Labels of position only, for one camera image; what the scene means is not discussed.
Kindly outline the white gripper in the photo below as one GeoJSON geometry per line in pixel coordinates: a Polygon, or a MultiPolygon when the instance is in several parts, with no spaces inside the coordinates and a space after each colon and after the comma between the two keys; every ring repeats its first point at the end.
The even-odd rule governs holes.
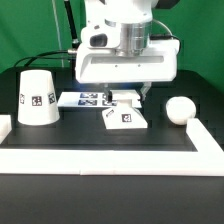
{"type": "MultiPolygon", "coordinates": [[[[177,73],[177,50],[171,45],[150,44],[140,56],[117,56],[112,49],[89,49],[81,45],[76,58],[80,83],[137,83],[146,99],[151,82],[172,81],[177,73]]],[[[106,101],[112,102],[109,84],[104,84],[106,101]]]]}

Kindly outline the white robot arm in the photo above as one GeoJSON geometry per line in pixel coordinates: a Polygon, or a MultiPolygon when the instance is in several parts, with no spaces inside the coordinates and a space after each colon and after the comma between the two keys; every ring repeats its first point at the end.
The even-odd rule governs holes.
{"type": "Polygon", "coordinates": [[[152,37],[154,8],[171,8],[173,0],[84,0],[86,27],[76,56],[81,83],[141,83],[146,93],[153,82],[168,82],[177,73],[180,41],[152,37]]]}

